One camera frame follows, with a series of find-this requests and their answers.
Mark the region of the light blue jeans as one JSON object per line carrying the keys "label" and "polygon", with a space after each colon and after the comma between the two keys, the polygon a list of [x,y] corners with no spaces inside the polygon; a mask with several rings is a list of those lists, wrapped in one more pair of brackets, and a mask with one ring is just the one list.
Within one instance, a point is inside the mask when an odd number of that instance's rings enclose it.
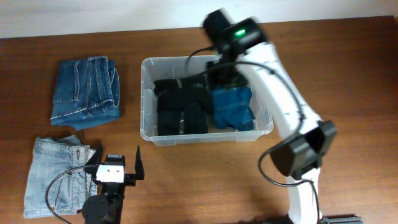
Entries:
{"label": "light blue jeans", "polygon": [[94,154],[75,135],[61,139],[36,138],[32,163],[24,195],[24,218],[51,217],[51,209],[59,215],[75,215],[97,186],[83,166]]}

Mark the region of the black garment with tape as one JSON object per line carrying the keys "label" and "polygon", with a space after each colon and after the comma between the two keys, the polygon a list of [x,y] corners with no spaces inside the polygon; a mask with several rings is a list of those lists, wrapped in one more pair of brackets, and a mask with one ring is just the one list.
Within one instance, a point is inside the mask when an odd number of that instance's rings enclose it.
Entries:
{"label": "black garment with tape", "polygon": [[208,133],[205,112],[197,102],[180,110],[164,110],[157,113],[159,136]]}

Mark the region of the dark blue jeans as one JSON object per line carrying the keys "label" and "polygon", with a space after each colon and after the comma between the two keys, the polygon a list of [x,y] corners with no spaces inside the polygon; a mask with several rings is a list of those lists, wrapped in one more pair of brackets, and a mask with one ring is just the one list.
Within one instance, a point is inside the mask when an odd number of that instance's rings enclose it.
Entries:
{"label": "dark blue jeans", "polygon": [[120,117],[120,83],[115,61],[94,56],[60,62],[50,124],[77,131]]}

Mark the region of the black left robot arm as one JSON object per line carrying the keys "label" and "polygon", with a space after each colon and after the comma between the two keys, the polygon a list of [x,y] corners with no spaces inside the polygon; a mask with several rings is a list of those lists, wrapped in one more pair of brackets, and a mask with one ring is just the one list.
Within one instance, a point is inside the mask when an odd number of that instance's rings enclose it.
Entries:
{"label": "black left robot arm", "polygon": [[84,168],[91,175],[91,180],[100,186],[100,193],[86,199],[82,215],[85,223],[120,224],[125,188],[136,186],[136,182],[145,177],[141,151],[137,147],[133,174],[125,172],[124,155],[108,154],[101,162],[102,151],[98,149]]}

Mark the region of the clear plastic storage bin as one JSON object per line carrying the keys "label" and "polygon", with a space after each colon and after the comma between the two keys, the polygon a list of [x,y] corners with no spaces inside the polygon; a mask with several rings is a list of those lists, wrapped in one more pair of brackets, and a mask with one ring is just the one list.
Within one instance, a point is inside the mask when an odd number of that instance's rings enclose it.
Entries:
{"label": "clear plastic storage bin", "polygon": [[141,137],[156,146],[255,141],[274,123],[252,85],[216,88],[202,74],[214,60],[196,56],[151,57],[141,64]]}

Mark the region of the teal blue shirt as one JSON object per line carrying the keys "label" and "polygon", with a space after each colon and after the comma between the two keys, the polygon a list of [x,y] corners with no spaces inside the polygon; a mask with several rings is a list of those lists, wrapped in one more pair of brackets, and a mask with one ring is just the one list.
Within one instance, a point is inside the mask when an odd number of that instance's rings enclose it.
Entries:
{"label": "teal blue shirt", "polygon": [[213,119],[218,129],[254,130],[255,115],[250,108],[252,91],[249,87],[211,90]]}

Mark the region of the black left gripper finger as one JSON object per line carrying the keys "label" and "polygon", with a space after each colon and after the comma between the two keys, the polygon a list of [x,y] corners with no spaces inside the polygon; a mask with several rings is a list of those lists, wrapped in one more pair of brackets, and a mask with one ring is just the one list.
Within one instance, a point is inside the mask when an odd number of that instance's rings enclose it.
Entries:
{"label": "black left gripper finger", "polygon": [[95,149],[94,154],[86,162],[87,166],[98,165],[101,162],[101,157],[103,153],[103,146],[100,144],[97,149]]}
{"label": "black left gripper finger", "polygon": [[136,180],[144,180],[145,178],[145,172],[144,172],[144,165],[142,163],[141,159],[141,150],[140,146],[137,146],[136,149],[136,160],[134,164],[134,169],[135,169],[135,175],[136,175]]}

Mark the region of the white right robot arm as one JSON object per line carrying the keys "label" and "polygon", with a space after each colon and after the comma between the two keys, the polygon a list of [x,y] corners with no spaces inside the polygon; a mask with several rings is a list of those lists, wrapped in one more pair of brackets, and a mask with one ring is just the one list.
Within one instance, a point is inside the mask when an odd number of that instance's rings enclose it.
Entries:
{"label": "white right robot arm", "polygon": [[322,158],[336,136],[332,121],[323,121],[304,100],[284,69],[275,45],[252,18],[232,23],[221,9],[202,24],[220,61],[211,71],[234,68],[252,85],[277,125],[281,142],[264,152],[286,182],[262,176],[289,191],[290,223],[321,223],[318,178]]}

